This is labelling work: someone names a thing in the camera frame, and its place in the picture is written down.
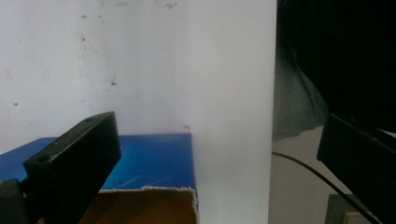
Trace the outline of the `grey-green cloth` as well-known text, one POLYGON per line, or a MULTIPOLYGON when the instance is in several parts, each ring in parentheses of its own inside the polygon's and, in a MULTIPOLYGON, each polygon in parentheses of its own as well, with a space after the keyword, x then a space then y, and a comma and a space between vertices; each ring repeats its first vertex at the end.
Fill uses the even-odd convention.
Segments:
POLYGON ((298 136, 324 124, 328 107, 296 63, 297 52, 282 35, 276 37, 273 140, 298 136))

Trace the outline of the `blue cardboard box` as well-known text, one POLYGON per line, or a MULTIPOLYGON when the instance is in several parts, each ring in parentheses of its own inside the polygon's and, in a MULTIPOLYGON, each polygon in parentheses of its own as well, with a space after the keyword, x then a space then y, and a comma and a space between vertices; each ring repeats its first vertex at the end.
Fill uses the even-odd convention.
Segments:
POLYGON ((122 135, 121 158, 78 224, 199 224, 191 135, 122 135))

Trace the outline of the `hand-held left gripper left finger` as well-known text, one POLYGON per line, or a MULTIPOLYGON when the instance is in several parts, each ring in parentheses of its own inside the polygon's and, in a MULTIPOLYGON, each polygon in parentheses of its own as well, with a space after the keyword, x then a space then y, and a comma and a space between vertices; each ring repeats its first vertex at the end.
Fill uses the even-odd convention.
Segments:
POLYGON ((23 163, 46 224, 78 224, 121 158, 116 115, 84 119, 23 163))

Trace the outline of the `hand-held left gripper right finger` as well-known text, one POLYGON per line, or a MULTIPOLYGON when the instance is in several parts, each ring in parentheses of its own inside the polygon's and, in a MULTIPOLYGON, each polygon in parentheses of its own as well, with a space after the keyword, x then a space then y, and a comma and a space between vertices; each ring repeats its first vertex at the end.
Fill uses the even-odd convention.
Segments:
POLYGON ((317 159, 383 224, 396 224, 396 138, 330 114, 317 159))

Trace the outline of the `dark curtain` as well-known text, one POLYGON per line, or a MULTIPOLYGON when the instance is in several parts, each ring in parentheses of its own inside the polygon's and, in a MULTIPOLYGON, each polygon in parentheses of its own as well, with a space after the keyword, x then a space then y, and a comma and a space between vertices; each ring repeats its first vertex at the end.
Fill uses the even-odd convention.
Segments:
POLYGON ((331 112, 396 133, 396 0, 278 0, 277 21, 331 112))

